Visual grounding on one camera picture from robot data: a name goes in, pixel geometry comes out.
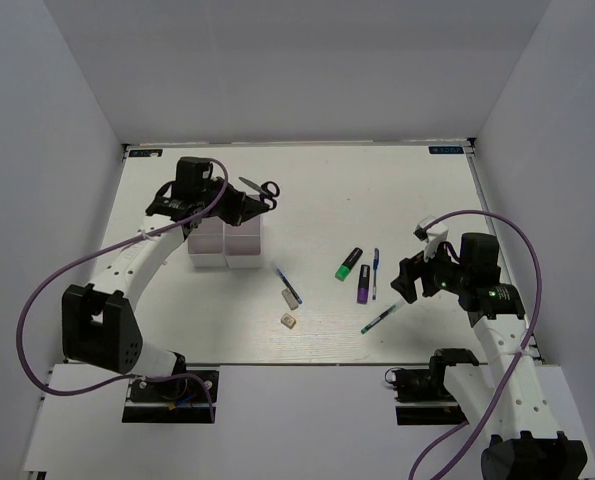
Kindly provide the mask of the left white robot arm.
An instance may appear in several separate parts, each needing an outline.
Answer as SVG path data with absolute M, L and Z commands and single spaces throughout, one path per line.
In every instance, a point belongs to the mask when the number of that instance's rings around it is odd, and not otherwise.
M 239 227 L 272 211 L 280 188 L 273 181 L 242 182 L 252 195 L 216 177 L 213 159 L 182 157 L 145 210 L 135 243 L 120 248 L 106 269 L 62 296 L 62 347 L 66 358 L 153 382 L 165 398 L 188 387 L 183 355 L 145 341 L 135 316 L 138 301 L 157 271 L 205 218 Z

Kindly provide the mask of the purple highlighter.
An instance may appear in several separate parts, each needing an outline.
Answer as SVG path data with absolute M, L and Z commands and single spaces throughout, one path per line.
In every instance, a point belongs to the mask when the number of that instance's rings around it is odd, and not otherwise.
M 371 267 L 368 264 L 362 264 L 360 268 L 356 302 L 365 305 L 368 302 L 370 288 Z

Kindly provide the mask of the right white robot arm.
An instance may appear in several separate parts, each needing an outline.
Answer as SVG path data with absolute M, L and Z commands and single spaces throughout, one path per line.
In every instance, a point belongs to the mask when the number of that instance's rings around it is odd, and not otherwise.
M 485 479 L 578 479 L 588 461 L 582 441 L 556 420 L 523 345 L 531 334 L 517 289 L 501 281 L 499 244 L 489 234 L 466 233 L 458 258 L 444 240 L 399 263 L 392 288 L 414 303 L 446 291 L 457 296 L 484 351 L 491 376 L 474 353 L 435 351 L 426 369 L 398 369 L 391 381 L 400 402 L 454 400 L 479 440 Z

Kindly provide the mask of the black handled scissors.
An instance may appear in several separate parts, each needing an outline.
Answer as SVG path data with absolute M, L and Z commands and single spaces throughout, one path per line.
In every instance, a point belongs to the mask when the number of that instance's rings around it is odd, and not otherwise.
M 277 198 L 281 190 L 279 185 L 274 181 L 266 181 L 262 184 L 257 184 L 247 178 L 240 177 L 239 180 L 250 189 L 259 194 L 259 199 L 264 203 L 269 210 L 274 210 L 277 207 Z

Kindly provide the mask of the blue capped clear pen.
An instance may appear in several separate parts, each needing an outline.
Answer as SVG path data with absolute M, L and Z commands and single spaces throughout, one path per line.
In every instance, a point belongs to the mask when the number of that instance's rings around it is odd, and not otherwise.
M 286 275 L 284 274 L 284 272 L 279 268 L 279 266 L 276 263 L 274 263 L 274 262 L 271 262 L 270 263 L 270 266 L 271 266 L 271 269 L 273 270 L 273 272 L 283 282 L 283 284 L 285 285 L 285 287 L 291 292 L 291 295 L 295 298 L 295 300 L 297 301 L 298 305 L 303 304 L 303 300 L 301 299 L 301 297 L 299 296 L 299 294 L 296 292 L 295 288 L 293 287 L 293 285 L 291 284 L 291 282 L 288 280 L 288 278 L 286 277 Z

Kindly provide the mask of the green highlighter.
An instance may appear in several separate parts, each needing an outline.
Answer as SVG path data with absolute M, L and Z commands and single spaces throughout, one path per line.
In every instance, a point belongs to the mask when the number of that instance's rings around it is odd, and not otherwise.
M 337 269 L 337 271 L 334 274 L 334 277 L 337 280 L 344 281 L 348 277 L 348 275 L 350 274 L 350 272 L 352 271 L 354 266 L 357 264 L 358 260 L 361 258 L 362 255 L 363 255 L 363 250 L 361 248 L 359 248 L 359 247 L 354 248 L 348 254 L 348 256 L 345 258 L 345 260 L 342 262 L 342 264 L 339 266 L 339 268 Z

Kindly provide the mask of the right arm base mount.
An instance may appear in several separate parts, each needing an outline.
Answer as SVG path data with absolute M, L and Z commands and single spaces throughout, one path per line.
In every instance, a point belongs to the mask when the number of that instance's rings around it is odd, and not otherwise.
M 398 426 L 456 426 L 466 417 L 444 386 L 448 367 L 459 364 L 479 366 L 469 349 L 438 349 L 424 368 L 393 367 L 384 381 L 395 392 Z

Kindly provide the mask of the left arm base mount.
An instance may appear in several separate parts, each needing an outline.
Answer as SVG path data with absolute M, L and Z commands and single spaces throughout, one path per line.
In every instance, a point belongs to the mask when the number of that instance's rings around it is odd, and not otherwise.
M 124 424 L 212 424 L 216 413 L 220 372 L 216 369 L 190 370 L 201 379 L 165 383 L 131 381 L 127 389 Z

